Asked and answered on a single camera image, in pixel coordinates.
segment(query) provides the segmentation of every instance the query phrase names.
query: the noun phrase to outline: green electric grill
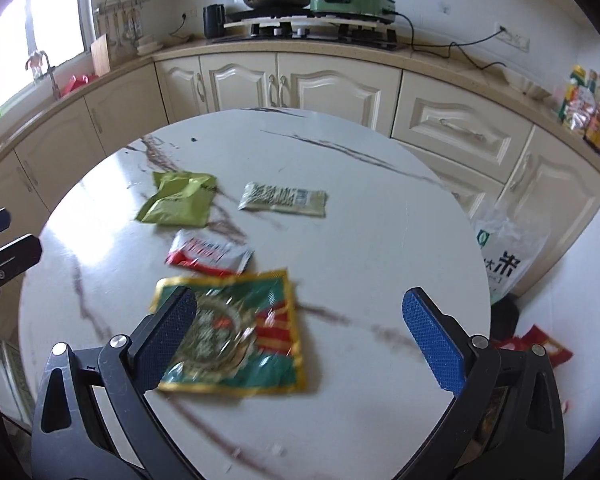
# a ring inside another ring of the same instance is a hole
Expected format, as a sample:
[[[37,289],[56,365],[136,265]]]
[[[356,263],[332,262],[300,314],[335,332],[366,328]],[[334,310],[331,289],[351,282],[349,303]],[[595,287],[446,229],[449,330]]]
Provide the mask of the green electric grill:
[[[395,0],[311,0],[311,11],[315,16],[336,16],[376,20],[393,23]]]

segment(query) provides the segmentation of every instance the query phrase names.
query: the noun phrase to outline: kitchen cabinet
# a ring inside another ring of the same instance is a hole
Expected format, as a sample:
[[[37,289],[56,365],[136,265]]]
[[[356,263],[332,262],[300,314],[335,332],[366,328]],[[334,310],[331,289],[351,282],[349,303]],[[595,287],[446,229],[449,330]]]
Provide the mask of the kitchen cabinet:
[[[545,226],[549,238],[514,293],[528,290],[571,247],[600,208],[600,174],[535,126],[499,204],[513,219]]]
[[[405,71],[392,137],[504,184],[531,128],[530,121],[492,101]]]
[[[39,235],[49,218],[15,152],[0,161],[0,209],[11,213],[11,225],[0,233],[0,247],[26,234]]]
[[[84,99],[107,155],[168,124],[153,64],[120,76]]]
[[[18,345],[18,309],[22,276],[0,287],[0,338]]]
[[[209,112],[279,105],[275,54],[211,54],[200,67]]]
[[[312,54],[278,54],[278,106],[323,112],[387,137],[394,124],[400,69]]]
[[[43,123],[15,152],[49,211],[105,158],[84,99]]]
[[[417,156],[424,164],[433,171],[442,184],[451,192],[458,201],[467,218],[471,219],[485,197],[490,197],[494,202],[498,199],[504,186],[485,176],[453,162],[448,158],[426,152],[397,141],[400,146],[408,149],[413,155]]]
[[[181,57],[155,65],[169,124],[208,113],[200,57]]]

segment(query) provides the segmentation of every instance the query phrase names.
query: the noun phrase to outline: metal screw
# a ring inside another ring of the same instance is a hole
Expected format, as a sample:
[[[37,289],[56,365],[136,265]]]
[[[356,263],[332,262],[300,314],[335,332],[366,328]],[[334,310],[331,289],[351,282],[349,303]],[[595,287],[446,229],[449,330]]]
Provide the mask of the metal screw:
[[[544,346],[538,345],[538,344],[533,345],[531,347],[531,351],[540,357],[542,357],[544,354],[546,354],[546,349],[544,348]]]
[[[120,348],[126,344],[126,335],[115,335],[111,338],[109,342],[113,348]]]
[[[474,335],[471,338],[471,344],[480,350],[484,350],[487,348],[487,346],[489,346],[489,340],[483,335]]]
[[[62,355],[66,352],[66,343],[56,343],[51,349],[53,355]]]

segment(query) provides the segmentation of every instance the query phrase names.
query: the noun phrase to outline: white marble tabletop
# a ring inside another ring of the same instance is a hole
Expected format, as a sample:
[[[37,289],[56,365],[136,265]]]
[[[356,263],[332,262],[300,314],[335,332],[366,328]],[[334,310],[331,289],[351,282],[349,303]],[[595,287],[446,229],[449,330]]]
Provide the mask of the white marble tabletop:
[[[174,441],[208,480],[392,478],[445,411],[402,320],[421,286],[469,334],[488,335],[487,279],[451,193],[408,150],[367,128],[299,110],[232,110],[172,124],[100,163],[62,200],[26,275],[20,347],[36,391],[54,343],[72,348],[131,333],[176,228],[134,221],[152,171],[211,173],[211,229],[254,247],[249,271],[287,267],[296,286],[304,393],[235,399],[148,392]],[[237,208],[250,181],[328,194],[326,218]],[[106,396],[122,456],[138,463]]]

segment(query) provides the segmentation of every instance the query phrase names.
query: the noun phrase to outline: green and gold packet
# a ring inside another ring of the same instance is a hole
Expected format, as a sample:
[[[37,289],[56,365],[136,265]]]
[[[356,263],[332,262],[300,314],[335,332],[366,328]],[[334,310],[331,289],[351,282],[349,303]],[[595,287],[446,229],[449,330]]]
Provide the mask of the green and gold packet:
[[[155,312],[175,287],[196,293],[198,313],[161,390],[237,396],[304,390],[306,378],[286,270],[158,282]]]
[[[216,178],[206,173],[154,173],[158,191],[140,208],[136,220],[147,224],[204,227],[216,194]]]

